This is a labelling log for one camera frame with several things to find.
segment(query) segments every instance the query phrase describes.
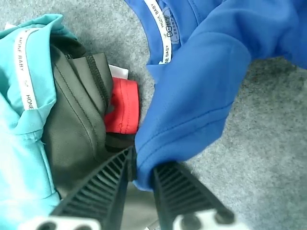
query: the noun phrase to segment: clothing label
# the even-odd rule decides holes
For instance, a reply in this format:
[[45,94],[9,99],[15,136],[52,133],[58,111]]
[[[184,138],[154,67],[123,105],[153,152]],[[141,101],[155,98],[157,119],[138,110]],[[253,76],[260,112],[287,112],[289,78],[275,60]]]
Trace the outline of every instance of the clothing label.
[[8,29],[11,29],[11,28],[14,28],[14,27],[17,27],[17,26],[13,25],[13,24],[10,24],[10,23],[6,23],[5,27],[4,27],[4,30],[8,30]]
[[165,18],[167,36],[171,39],[172,44],[179,43],[179,30],[175,21],[175,18],[167,6],[163,9],[163,16]]
[[129,70],[118,66],[109,65],[110,72],[113,78],[128,79]]
[[25,50],[29,35],[37,30],[39,30],[39,28],[31,28],[21,31],[17,35],[14,44],[16,75],[19,83],[21,100],[25,110],[37,109]]
[[172,42],[170,37],[167,36],[167,26],[162,10],[156,0],[144,0],[160,31],[162,43],[163,43],[163,60],[159,64],[165,64],[171,61],[172,58]]

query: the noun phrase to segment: pile of clothes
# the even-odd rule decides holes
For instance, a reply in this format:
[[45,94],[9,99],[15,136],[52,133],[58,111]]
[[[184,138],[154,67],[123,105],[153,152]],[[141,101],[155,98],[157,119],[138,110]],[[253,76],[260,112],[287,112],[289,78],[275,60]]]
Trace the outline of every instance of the pile of clothes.
[[48,215],[133,143],[118,135],[136,133],[139,96],[128,70],[88,54],[59,14],[6,26],[0,50],[0,229],[8,230]]

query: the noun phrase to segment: seam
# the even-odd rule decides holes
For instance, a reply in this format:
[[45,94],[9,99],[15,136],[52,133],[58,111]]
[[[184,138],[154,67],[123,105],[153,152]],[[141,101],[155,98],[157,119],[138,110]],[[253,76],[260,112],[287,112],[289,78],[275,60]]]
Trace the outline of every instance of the seam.
[[[74,97],[76,103],[77,103],[77,104],[79,105],[79,107],[81,108],[82,112],[84,113],[84,116],[86,117],[86,119],[88,120],[88,122],[90,123],[90,125],[91,125],[91,127],[92,127],[92,129],[93,129],[93,131],[94,131],[94,128],[93,128],[93,125],[92,125],[90,119],[88,118],[88,116],[86,115],[85,111],[84,111],[83,108],[81,107],[81,105],[80,105],[80,103],[78,102],[76,96],[75,96],[75,95],[73,94],[73,92],[71,91],[71,88],[69,87],[69,85],[68,85],[67,81],[65,80],[63,74],[61,73],[61,71],[59,70],[59,68],[58,68],[58,66],[57,66],[56,64],[55,64],[55,67],[57,68],[57,70],[58,70],[58,72],[60,73],[61,77],[63,78],[63,80],[64,80],[64,82],[65,82],[67,88],[68,88],[69,91],[71,92],[71,94],[72,94],[72,96]],[[76,114],[76,116],[78,117],[78,119],[79,119],[80,123],[82,124],[83,128],[85,129],[86,134],[87,134],[87,136],[88,136],[88,138],[89,138],[89,140],[90,140],[90,143],[91,143],[92,155],[93,155],[94,159],[97,161],[97,159],[96,159],[96,157],[95,157],[95,154],[94,154],[93,142],[92,142],[92,139],[90,138],[90,135],[89,135],[89,133],[88,133],[88,130],[85,128],[85,125],[83,124],[82,120],[81,120],[80,117],[78,116],[77,112],[76,112],[76,111],[74,110],[74,108],[72,107],[71,103],[69,102],[68,98],[66,97],[64,91],[62,90],[62,88],[60,87],[59,84],[58,84],[58,86],[59,86],[59,88],[61,89],[61,91],[63,92],[63,95],[65,96],[65,98],[66,98],[68,104],[70,105],[70,107],[72,108],[72,110],[74,111],[74,113]]]
[[130,121],[130,100],[129,100],[129,95],[128,95],[128,86],[127,86],[127,82],[126,83],[126,96],[127,96],[127,102],[128,102],[128,117],[127,117],[127,125],[126,125],[126,131],[125,131],[125,134],[127,134],[127,130],[128,130],[128,127],[129,127],[129,121]]
[[146,141],[146,142],[140,147],[139,151],[141,151],[141,150],[143,149],[143,147],[144,147],[149,141],[151,141],[153,138],[155,138],[156,136],[158,136],[158,135],[160,135],[160,134],[163,134],[163,133],[165,133],[165,132],[167,132],[167,131],[170,131],[170,130],[172,130],[172,129],[176,128],[176,127],[179,127],[179,126],[181,126],[181,125],[184,125],[184,124],[186,124],[186,123],[188,123],[188,122],[190,122],[190,121],[192,121],[192,120],[194,120],[194,119],[197,119],[197,118],[200,118],[200,117],[202,117],[202,116],[205,116],[205,115],[207,115],[207,114],[209,114],[209,113],[212,113],[212,112],[215,112],[215,111],[218,111],[218,110],[225,109],[225,108],[231,106],[233,102],[234,102],[234,101],[232,101],[231,103],[227,104],[226,106],[223,106],[223,107],[220,107],[220,108],[217,108],[217,109],[209,110],[209,111],[207,111],[207,112],[205,112],[205,113],[203,113],[203,114],[200,114],[199,116],[195,116],[195,117],[193,117],[193,118],[191,118],[191,119],[189,119],[189,120],[187,120],[187,121],[184,121],[184,122],[182,122],[182,123],[180,123],[180,124],[178,124],[178,125],[174,125],[174,126],[172,126],[172,127],[170,127],[170,128],[167,128],[166,130],[163,130],[163,131],[161,131],[161,132],[155,134],[152,138],[150,138],[148,141]]
[[120,122],[120,133],[122,133],[122,128],[123,128],[123,122],[124,122],[124,114],[125,114],[125,103],[124,103],[124,96],[123,96],[123,92],[122,92],[122,88],[121,88],[121,80],[119,80],[119,88],[120,88],[120,95],[121,95],[121,103],[123,105],[123,113],[121,116],[121,122]]
[[91,71],[92,77],[94,79],[95,85],[97,86],[100,97],[102,98],[102,100],[105,104],[105,110],[107,110],[109,98],[108,98],[108,94],[107,94],[107,91],[106,91],[105,84],[104,84],[103,80],[101,79],[101,74],[100,74],[100,72],[97,68],[96,61],[95,61],[95,59],[92,55],[86,56],[85,58],[86,58],[88,66],[90,68],[90,71]]
[[[40,151],[40,149],[39,149],[37,143],[35,143],[35,146],[36,146],[37,150],[41,153],[41,151]],[[45,167],[45,170],[46,170],[46,173],[47,173],[47,176],[48,176],[48,182],[49,182],[50,193],[53,194],[54,191],[52,191],[52,187],[53,187],[54,185],[53,185],[53,182],[51,182],[51,181],[52,181],[51,169],[50,169],[50,168],[49,168],[49,170],[47,169],[47,165],[49,166],[49,162],[48,162],[48,161],[47,161],[47,162],[45,161],[45,158],[43,157],[42,153],[40,154],[40,156],[41,156],[41,158],[42,158],[42,160],[43,160],[43,162],[44,162],[44,167]]]
[[190,4],[191,9],[194,12],[194,15],[196,16],[197,25],[199,25],[203,21],[203,18],[201,16],[200,12],[198,11],[195,2],[193,0],[188,0],[188,3]]
[[202,128],[205,128],[205,127],[208,126],[208,125],[211,125],[211,124],[213,124],[213,123],[216,123],[216,122],[225,120],[226,118],[227,118],[227,116],[226,116],[226,117],[223,117],[222,119],[218,119],[218,120],[209,122],[209,123],[207,123],[207,124],[205,124],[205,125],[203,125],[203,126],[197,128],[197,129],[195,129],[195,130],[193,130],[193,131],[191,131],[191,132],[188,132],[188,133],[186,133],[186,134],[184,134],[184,135],[182,135],[182,136],[180,136],[180,137],[178,137],[178,138],[176,138],[176,139],[174,139],[174,140],[172,140],[172,141],[169,141],[169,142],[165,143],[164,145],[162,145],[162,146],[156,148],[155,150],[153,150],[153,151],[142,161],[142,163],[139,165],[138,169],[140,169],[140,168],[143,166],[143,164],[144,164],[154,153],[156,153],[158,150],[160,150],[160,149],[163,148],[164,146],[166,146],[166,145],[168,145],[168,144],[171,144],[171,143],[174,143],[175,141],[178,141],[178,140],[180,140],[180,139],[182,139],[182,138],[184,138],[184,137],[186,137],[186,136],[188,136],[188,135],[190,135],[190,134],[193,134],[193,133],[197,132],[198,130],[200,130],[200,129],[202,129]]

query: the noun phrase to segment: white tag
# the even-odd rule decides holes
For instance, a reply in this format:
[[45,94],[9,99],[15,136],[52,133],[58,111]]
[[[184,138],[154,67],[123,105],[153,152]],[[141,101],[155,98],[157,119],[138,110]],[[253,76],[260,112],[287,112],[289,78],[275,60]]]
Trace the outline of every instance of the white tag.
[[17,26],[13,25],[13,24],[10,24],[10,23],[6,23],[5,27],[4,27],[4,30],[8,30],[8,29],[11,29],[11,28],[14,28],[14,27],[17,27]]
[[172,41],[167,36],[167,28],[162,10],[156,0],[144,0],[150,12],[152,13],[155,22],[157,23],[163,43],[163,60],[159,64],[165,64],[171,61],[172,58]]
[[14,44],[15,68],[21,93],[21,100],[25,110],[37,109],[25,47],[29,35],[38,29],[39,28],[31,28],[21,31],[17,35]]
[[129,70],[118,66],[109,65],[110,72],[113,78],[128,79]]

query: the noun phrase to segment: blue shirt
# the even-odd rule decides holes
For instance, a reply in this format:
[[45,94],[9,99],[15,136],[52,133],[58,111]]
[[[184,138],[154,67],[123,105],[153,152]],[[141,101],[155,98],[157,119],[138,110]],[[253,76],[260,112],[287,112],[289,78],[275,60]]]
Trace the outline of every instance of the blue shirt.
[[0,32],[0,229],[48,215],[59,203],[41,137],[56,102],[50,34],[75,38],[61,23],[62,15],[47,14]]
[[138,179],[151,189],[154,166],[185,161],[217,140],[251,61],[284,56],[307,68],[304,0],[158,0],[178,28],[172,59],[142,0],[126,0],[147,34],[155,92],[136,135]]

